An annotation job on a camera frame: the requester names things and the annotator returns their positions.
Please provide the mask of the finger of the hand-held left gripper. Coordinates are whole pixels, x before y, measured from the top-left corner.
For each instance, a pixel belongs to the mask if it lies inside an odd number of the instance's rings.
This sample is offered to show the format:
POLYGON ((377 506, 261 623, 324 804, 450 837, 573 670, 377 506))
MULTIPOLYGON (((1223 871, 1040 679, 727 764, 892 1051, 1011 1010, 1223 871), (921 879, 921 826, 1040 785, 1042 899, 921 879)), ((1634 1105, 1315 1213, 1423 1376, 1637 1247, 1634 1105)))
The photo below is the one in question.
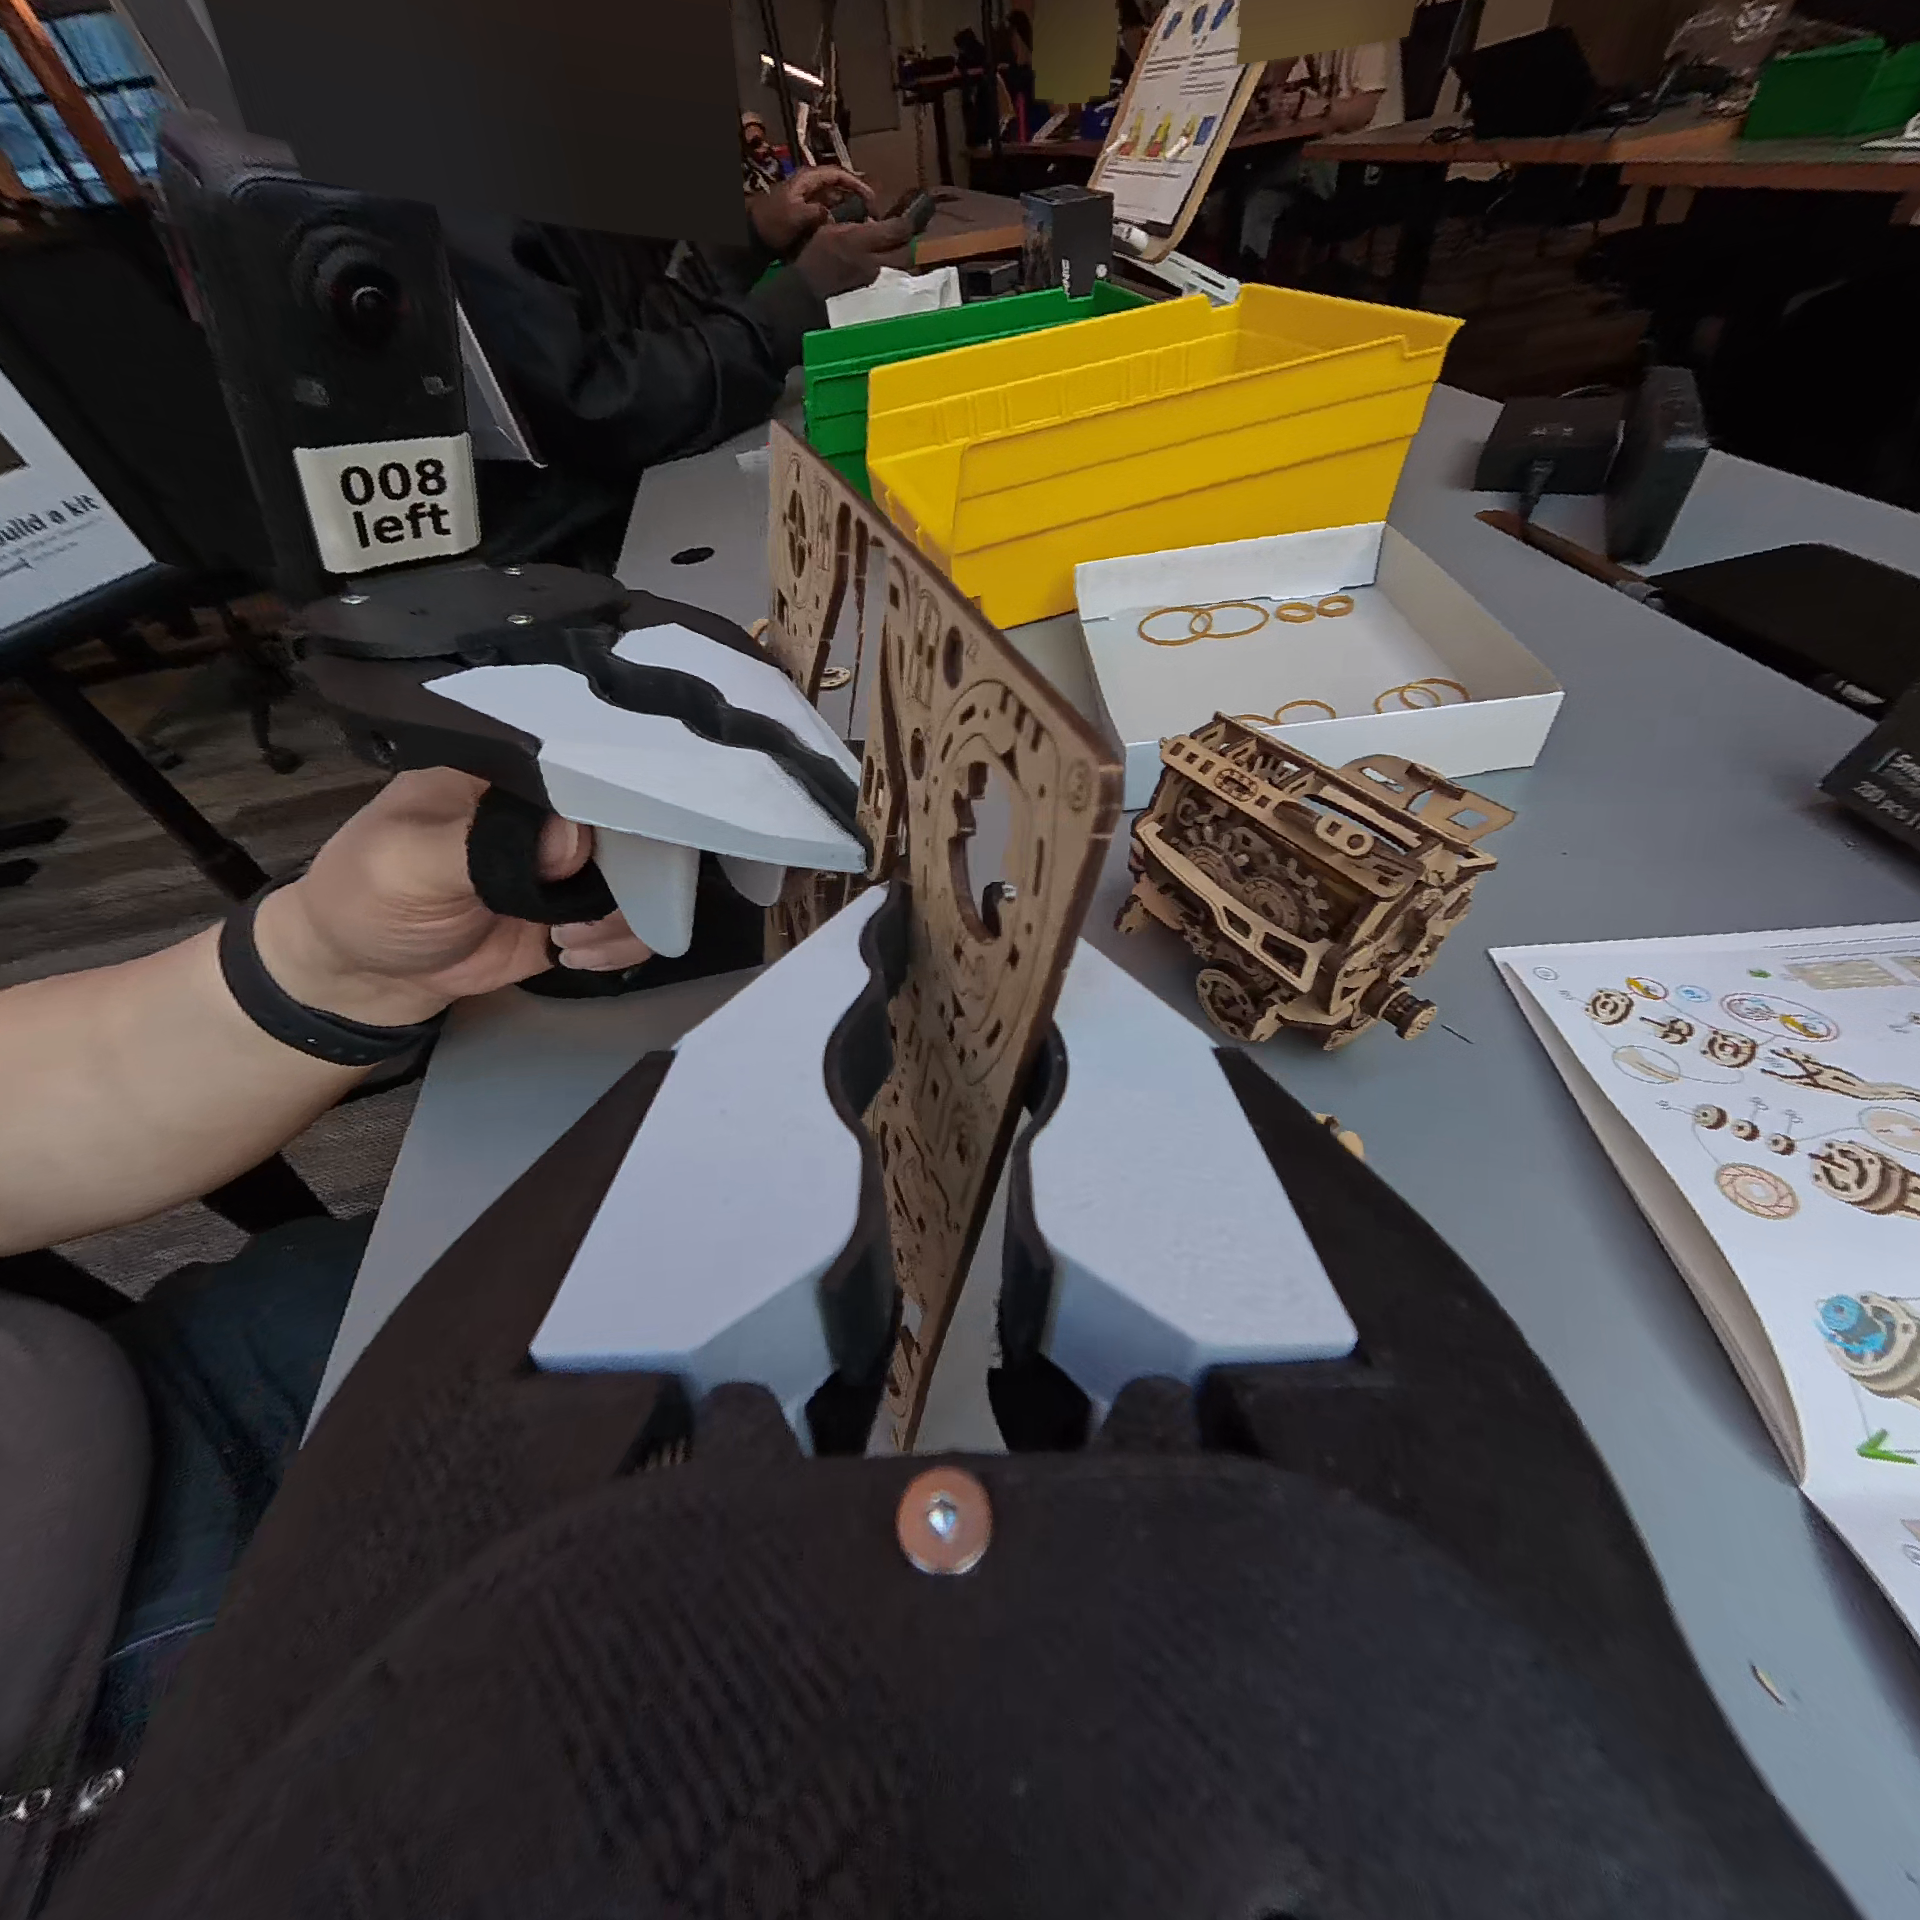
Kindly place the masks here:
POLYGON ((693 909, 711 851, 755 904, 798 871, 863 872, 850 826, 757 747, 713 744, 685 719, 620 710, 561 664, 477 664, 426 685, 536 737, 546 806, 593 831, 597 871, 617 909, 693 909))
POLYGON ((735 647, 679 620, 620 633, 597 661, 597 696, 666 716, 713 747, 755 749, 816 804, 852 804, 860 768, 800 686, 751 645, 735 647))

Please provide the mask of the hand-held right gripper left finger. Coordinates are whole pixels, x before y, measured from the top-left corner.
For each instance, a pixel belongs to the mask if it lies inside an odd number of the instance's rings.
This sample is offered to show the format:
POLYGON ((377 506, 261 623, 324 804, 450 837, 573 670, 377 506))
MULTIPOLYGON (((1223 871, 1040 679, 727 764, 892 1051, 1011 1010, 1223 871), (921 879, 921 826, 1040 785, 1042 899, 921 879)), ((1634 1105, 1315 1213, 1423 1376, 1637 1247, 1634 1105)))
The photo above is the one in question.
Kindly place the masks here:
POLYGON ((866 1111, 909 904, 863 890, 672 1048, 532 1337, 540 1371, 761 1384, 803 1451, 870 1448, 901 1284, 866 1111))

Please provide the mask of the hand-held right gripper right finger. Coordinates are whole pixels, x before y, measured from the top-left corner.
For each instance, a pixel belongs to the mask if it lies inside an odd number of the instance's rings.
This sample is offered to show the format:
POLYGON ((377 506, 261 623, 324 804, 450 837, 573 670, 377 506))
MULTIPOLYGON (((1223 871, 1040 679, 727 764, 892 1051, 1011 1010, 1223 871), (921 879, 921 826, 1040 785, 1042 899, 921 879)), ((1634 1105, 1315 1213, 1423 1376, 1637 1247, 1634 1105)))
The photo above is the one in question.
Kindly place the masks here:
POLYGON ((1211 1045, 1071 951, 1005 1162, 995 1421, 1092 1421, 1134 1379, 1339 1363, 1359 1346, 1211 1045))

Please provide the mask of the laser-cut plywood parts sheet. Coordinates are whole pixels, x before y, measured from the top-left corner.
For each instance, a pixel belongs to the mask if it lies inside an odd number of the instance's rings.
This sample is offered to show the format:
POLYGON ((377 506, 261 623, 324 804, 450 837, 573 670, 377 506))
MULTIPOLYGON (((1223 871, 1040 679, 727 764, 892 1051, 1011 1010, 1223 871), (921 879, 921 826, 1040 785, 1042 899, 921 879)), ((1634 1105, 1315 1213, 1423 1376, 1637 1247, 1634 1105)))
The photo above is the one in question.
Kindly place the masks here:
POLYGON ((1071 700, 866 497, 770 424, 770 623, 820 666, 855 610, 855 822, 909 886, 892 1066, 863 1101, 902 1291, 876 1448, 906 1451, 1118 818, 1118 759, 1071 700))

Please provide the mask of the person's left forearm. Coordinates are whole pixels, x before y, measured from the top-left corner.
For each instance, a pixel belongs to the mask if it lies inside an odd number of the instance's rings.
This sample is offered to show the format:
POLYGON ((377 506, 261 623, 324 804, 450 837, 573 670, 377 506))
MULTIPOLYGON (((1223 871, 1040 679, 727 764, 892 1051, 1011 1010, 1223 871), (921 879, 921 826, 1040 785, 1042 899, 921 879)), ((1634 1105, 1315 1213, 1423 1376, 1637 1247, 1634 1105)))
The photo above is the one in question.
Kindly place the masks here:
POLYGON ((202 931, 2 989, 2 1254, 202 1198, 363 1084, 275 1041, 202 931))

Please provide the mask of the wooden submarine model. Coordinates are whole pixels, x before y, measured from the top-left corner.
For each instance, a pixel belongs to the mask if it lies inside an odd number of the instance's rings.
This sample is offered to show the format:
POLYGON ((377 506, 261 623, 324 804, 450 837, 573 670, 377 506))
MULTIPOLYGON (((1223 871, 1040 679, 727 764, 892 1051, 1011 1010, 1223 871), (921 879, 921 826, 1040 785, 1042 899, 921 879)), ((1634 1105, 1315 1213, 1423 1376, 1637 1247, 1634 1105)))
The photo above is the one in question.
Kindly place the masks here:
POLYGON ((1235 1041, 1420 1036, 1436 1002, 1412 982, 1514 809, 1393 754, 1327 768, 1225 715, 1161 737, 1158 759, 1114 931, 1174 932, 1200 959, 1200 1005, 1235 1041))

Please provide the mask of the black model kit box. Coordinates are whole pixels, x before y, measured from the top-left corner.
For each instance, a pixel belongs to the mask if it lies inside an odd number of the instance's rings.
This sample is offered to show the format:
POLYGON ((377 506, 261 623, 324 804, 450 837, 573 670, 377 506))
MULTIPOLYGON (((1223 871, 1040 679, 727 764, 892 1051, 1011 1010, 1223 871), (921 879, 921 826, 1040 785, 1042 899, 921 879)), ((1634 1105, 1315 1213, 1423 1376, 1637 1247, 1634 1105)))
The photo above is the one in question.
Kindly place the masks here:
POLYGON ((1894 710, 1818 785, 1854 821, 1916 854, 1916 710, 1894 710))

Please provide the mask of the person's left hand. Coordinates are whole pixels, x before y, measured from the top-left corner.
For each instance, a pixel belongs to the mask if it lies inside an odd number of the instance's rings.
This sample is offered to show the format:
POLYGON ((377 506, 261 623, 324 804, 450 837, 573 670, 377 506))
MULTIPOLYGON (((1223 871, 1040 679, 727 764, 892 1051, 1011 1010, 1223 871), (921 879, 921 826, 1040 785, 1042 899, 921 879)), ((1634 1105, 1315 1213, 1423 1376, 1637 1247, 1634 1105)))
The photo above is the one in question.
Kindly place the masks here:
POLYGON ((469 879, 486 793, 457 771, 396 772, 260 904, 251 945, 275 985, 366 1027, 409 1027, 552 967, 614 973, 649 959, 620 914, 556 926, 492 914, 469 879))

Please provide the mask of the green plastic bin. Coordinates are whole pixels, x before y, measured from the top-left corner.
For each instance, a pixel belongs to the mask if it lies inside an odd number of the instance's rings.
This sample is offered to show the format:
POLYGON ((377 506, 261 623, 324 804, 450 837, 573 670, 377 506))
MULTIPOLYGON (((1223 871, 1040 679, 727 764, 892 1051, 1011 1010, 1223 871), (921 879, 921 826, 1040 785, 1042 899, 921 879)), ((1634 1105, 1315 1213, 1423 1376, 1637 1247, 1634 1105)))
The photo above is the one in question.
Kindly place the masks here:
POLYGON ((1098 282, 1092 296, 1070 298, 1059 287, 995 296, 952 306, 914 306, 892 314, 863 314, 803 334, 803 441, 870 497, 866 480, 866 377, 876 366, 935 354, 990 338, 1114 314, 1145 306, 1148 296, 1098 282))
POLYGON ((1741 140, 1870 140, 1912 112, 1916 42, 1855 36, 1766 59, 1741 140))

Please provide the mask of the black framed marker sign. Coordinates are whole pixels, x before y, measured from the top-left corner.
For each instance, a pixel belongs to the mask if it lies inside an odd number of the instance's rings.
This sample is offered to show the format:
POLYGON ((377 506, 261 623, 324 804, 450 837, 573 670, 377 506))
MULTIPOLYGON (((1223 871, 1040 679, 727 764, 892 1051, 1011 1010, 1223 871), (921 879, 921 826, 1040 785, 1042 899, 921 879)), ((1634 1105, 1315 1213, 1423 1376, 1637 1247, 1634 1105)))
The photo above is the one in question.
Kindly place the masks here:
POLYGON ((2 630, 152 564, 154 555, 2 376, 2 630))

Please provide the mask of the white crumpled paper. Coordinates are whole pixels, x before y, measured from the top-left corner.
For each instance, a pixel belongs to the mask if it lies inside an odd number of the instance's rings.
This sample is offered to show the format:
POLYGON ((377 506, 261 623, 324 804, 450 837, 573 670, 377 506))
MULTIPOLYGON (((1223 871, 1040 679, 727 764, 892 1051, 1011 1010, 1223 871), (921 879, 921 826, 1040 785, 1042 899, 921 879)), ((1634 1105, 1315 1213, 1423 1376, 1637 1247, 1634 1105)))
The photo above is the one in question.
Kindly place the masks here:
POLYGON ((882 264, 872 282, 825 298, 825 324, 870 324, 906 314, 946 312, 963 303, 956 264, 902 272, 882 264))

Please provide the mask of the tan rubber bands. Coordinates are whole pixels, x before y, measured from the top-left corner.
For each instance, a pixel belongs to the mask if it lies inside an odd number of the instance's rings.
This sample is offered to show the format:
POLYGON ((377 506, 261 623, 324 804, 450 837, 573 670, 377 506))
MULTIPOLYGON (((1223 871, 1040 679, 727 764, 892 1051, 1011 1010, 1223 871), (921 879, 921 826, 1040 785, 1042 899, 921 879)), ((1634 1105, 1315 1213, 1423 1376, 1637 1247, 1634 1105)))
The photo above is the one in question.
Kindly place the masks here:
MULTIPOLYGON (((1281 600, 1260 600, 1260 597, 1229 597, 1211 605, 1169 605, 1140 613, 1134 636, 1148 647, 1179 651, 1188 645, 1238 645, 1246 636, 1278 633, 1278 628, 1309 628, 1309 636, 1323 636, 1327 620, 1347 620, 1359 608, 1354 591, 1331 591, 1315 597, 1281 597, 1281 600)), ((1412 676, 1402 685, 1379 685, 1369 700, 1369 715, 1391 715, 1391 710, 1436 710, 1450 705, 1469 705, 1470 686, 1454 676, 1412 676)), ((1284 728, 1304 719, 1334 719, 1334 716, 1359 716, 1362 708, 1354 700, 1331 705, 1315 690, 1284 696, 1268 710, 1233 710, 1233 716, 1246 728, 1284 728)))

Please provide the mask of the black wristband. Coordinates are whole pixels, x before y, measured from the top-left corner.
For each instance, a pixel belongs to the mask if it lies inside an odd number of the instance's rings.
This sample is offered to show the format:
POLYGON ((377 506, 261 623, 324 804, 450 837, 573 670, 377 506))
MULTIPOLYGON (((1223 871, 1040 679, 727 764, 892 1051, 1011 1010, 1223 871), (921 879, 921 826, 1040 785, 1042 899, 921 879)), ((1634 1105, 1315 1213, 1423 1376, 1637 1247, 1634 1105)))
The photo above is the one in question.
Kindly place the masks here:
POLYGON ((232 905, 220 926, 216 957, 240 1013, 267 1040, 339 1069, 375 1069, 439 1040, 447 1019, 446 1013, 406 1027, 375 1027, 309 1005, 277 985, 256 951, 256 914, 261 899, 277 894, 285 883, 290 879, 271 879, 260 886, 251 899, 232 905))

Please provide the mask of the person's blue jeans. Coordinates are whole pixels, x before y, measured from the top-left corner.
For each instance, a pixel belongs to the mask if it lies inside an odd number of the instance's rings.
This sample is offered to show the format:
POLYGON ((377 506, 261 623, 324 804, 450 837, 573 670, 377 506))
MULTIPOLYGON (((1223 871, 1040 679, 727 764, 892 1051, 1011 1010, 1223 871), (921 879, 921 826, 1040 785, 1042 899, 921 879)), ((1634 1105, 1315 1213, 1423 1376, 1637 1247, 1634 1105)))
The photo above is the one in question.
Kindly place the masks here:
POLYGON ((275 1226, 109 1318, 148 1409, 152 1471, 89 1722, 133 1763, 146 1722, 297 1451, 375 1214, 275 1226))

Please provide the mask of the white cardboard box tray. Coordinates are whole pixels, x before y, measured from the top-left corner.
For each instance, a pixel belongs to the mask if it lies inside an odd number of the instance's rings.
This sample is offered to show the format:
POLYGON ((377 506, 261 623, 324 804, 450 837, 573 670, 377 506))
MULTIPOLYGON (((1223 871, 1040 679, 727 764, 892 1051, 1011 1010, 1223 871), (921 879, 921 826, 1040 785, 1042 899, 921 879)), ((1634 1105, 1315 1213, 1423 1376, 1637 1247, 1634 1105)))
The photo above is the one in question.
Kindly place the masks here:
POLYGON ((1438 562, 1386 521, 1327 525, 1252 540, 1164 549, 1075 564, 1075 613, 1098 716, 1122 747, 1122 804, 1140 809, 1158 776, 1158 744, 1233 710, 1315 690, 1359 716, 1260 728, 1327 768, 1362 754, 1419 759, 1461 785, 1531 768, 1565 686, 1438 562), (1347 620, 1238 645, 1148 647, 1140 613, 1169 605, 1284 600, 1354 591, 1347 620), (1469 705, 1369 715, 1379 685, 1454 676, 1469 705))

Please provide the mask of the yellow plastic bin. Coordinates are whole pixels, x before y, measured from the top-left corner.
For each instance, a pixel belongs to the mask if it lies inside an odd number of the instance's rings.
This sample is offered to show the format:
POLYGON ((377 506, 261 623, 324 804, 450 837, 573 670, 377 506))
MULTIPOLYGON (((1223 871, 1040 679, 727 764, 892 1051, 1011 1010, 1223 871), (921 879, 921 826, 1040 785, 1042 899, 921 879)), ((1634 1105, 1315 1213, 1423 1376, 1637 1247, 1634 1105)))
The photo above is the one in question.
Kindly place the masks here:
POLYGON ((1459 327, 1252 282, 890 363, 872 506, 995 628, 1085 562, 1381 521, 1459 327))

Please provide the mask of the assembly instruction booklet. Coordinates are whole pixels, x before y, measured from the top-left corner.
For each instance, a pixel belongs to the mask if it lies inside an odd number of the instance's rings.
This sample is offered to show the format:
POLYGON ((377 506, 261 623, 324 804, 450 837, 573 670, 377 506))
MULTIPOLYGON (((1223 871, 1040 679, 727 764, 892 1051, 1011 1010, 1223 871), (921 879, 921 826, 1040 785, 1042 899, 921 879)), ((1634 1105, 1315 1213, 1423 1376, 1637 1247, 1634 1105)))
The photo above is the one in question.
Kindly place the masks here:
POLYGON ((1916 924, 1490 963, 1799 1494, 1916 1629, 1916 924))

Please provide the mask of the small black box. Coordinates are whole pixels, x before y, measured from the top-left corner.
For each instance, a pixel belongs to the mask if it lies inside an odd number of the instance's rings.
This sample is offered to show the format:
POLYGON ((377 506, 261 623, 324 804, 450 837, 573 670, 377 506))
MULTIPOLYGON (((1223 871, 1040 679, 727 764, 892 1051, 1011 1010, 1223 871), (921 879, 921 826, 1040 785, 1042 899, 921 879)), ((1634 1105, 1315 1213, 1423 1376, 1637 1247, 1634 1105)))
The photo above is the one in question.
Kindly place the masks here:
POLYGON ((1019 293, 1088 298, 1112 275, 1112 192, 1051 181, 1019 195, 1019 293))

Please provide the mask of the instruction poster board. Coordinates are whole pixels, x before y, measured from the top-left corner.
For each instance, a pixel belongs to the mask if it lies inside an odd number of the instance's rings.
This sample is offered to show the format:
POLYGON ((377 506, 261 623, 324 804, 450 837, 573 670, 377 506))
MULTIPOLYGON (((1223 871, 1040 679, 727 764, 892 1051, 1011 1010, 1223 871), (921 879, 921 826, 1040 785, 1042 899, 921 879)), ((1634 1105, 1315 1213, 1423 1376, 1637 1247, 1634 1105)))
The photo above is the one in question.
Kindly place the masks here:
POLYGON ((1243 2, 1157 12, 1088 171, 1110 195, 1114 251, 1158 261, 1188 229, 1261 79, 1238 33, 1243 2))

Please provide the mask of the thin wooden stick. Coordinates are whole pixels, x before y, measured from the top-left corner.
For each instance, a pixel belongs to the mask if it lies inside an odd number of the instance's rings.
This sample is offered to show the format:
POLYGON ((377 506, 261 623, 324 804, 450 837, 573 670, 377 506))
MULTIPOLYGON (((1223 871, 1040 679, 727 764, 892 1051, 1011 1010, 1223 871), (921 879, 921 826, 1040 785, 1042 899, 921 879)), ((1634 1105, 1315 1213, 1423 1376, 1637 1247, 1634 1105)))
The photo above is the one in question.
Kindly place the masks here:
POLYGON ((1480 525, 1546 555, 1558 564, 1567 564, 1571 571, 1595 576, 1605 586, 1614 586, 1619 593, 1627 593, 1637 605, 1660 605, 1656 586, 1637 575, 1627 564, 1617 564, 1612 558, 1605 558, 1602 550, 1589 550, 1558 532, 1546 532, 1544 525, 1533 525, 1529 515, 1514 512, 1514 509, 1484 509, 1473 515, 1480 525))

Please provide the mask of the black flat stand base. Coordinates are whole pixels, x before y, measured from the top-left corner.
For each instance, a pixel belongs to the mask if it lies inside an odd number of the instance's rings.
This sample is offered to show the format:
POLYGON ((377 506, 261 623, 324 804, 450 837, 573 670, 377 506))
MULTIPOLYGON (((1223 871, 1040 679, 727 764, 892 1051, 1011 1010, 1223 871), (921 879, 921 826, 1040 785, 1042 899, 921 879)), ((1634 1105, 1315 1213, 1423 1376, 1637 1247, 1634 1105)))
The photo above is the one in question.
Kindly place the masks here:
POLYGON ((1656 571, 1646 591, 1681 623, 1866 715, 1916 685, 1916 576, 1826 540, 1656 571))

